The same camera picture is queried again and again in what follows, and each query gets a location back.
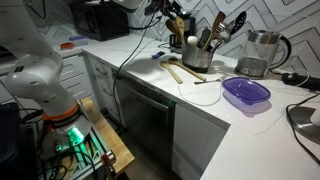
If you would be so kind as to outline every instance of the purple lid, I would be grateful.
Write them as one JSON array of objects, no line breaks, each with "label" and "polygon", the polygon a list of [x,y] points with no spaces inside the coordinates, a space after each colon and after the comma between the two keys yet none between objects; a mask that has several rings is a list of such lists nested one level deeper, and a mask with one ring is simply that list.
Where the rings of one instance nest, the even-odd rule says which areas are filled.
[{"label": "purple lid", "polygon": [[69,41],[75,41],[75,40],[80,40],[80,39],[88,39],[86,36],[73,36],[69,38]]},{"label": "purple lid", "polygon": [[235,77],[222,82],[223,88],[242,102],[252,105],[270,98],[270,91],[248,78]]}]

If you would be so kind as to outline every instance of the appliance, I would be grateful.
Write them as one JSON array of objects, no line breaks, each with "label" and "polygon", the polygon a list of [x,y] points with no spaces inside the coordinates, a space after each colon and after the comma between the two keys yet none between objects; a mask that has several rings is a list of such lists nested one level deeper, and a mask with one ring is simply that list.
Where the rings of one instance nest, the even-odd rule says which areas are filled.
[{"label": "appliance", "polygon": [[69,5],[77,33],[98,41],[114,39],[130,33],[128,27],[112,18],[114,15],[128,25],[127,14],[114,3],[105,2],[105,4],[107,7],[93,2]]},{"label": "appliance", "polygon": [[119,76],[116,89],[128,132],[171,168],[175,102],[125,76]]},{"label": "appliance", "polygon": [[[262,79],[269,69],[283,65],[291,54],[290,41],[278,32],[269,30],[248,30],[248,40],[240,52],[235,73],[251,79]],[[284,49],[282,58],[274,61],[278,46]]]},{"label": "appliance", "polygon": [[[184,39],[187,42],[188,37],[193,36],[195,33],[194,27],[195,27],[196,18],[195,17],[182,17],[182,19],[184,21]],[[170,51],[171,52],[175,52],[178,54],[182,53],[182,45],[181,45],[179,38],[176,35],[171,34],[169,36],[169,44],[170,44]]]}]

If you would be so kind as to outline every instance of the kettle handle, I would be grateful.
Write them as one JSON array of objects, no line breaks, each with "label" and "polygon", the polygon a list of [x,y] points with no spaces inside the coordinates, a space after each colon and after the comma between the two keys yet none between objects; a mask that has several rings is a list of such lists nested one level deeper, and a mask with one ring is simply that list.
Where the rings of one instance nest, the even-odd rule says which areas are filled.
[{"label": "kettle handle", "polygon": [[284,37],[283,35],[280,36],[280,40],[286,44],[287,48],[284,48],[284,56],[282,57],[282,59],[280,59],[278,62],[275,62],[270,65],[270,68],[269,68],[270,70],[282,66],[285,62],[287,62],[287,60],[289,59],[289,57],[291,55],[292,48],[291,48],[290,41],[286,37]]}]

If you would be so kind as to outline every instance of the wooden spoon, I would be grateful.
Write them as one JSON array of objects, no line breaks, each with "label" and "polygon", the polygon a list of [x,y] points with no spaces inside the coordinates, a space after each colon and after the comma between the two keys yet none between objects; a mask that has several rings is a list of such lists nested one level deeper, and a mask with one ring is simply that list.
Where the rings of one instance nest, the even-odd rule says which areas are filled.
[{"label": "wooden spoon", "polygon": [[226,18],[226,15],[223,12],[219,12],[216,19],[214,20],[212,27],[211,27],[211,35],[208,38],[206,44],[203,46],[202,50],[206,51],[211,43],[211,41],[213,40],[213,38],[215,37],[216,34],[216,29],[217,27],[219,27],[219,24],[221,22],[224,21],[224,19]]},{"label": "wooden spoon", "polygon": [[178,37],[178,39],[181,42],[180,31],[179,31],[177,24],[175,22],[171,21],[170,19],[168,19],[166,21],[166,26],[173,34],[175,34]]},{"label": "wooden spoon", "polygon": [[168,63],[168,61],[161,61],[160,62],[160,66],[164,67],[165,69],[167,69],[169,71],[169,73],[171,74],[171,76],[177,81],[177,83],[182,84],[183,81],[179,78],[179,76],[174,73],[172,71],[172,69],[170,68],[170,64]]},{"label": "wooden spoon", "polygon": [[186,42],[184,40],[184,21],[179,16],[176,17],[176,21],[177,21],[177,25],[178,25],[178,28],[179,28],[179,31],[180,31],[181,44],[185,45]]},{"label": "wooden spoon", "polygon": [[174,64],[176,66],[179,66],[180,68],[184,69],[185,71],[187,71],[188,73],[192,74],[196,78],[198,78],[198,79],[200,79],[202,81],[206,81],[206,78],[204,78],[200,74],[198,74],[198,73],[192,71],[191,69],[185,67],[184,65],[182,65],[177,58],[169,58],[168,62],[169,62],[169,64]]}]

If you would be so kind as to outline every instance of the wooden board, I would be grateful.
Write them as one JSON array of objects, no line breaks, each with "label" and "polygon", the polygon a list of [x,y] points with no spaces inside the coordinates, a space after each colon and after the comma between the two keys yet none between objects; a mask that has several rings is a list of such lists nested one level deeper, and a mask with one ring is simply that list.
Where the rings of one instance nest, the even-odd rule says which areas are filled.
[{"label": "wooden board", "polygon": [[81,102],[101,137],[109,149],[115,154],[117,161],[113,164],[113,167],[116,171],[116,176],[120,175],[134,161],[134,156],[122,142],[118,134],[113,130],[108,121],[93,104],[93,101],[90,98],[84,98]]}]

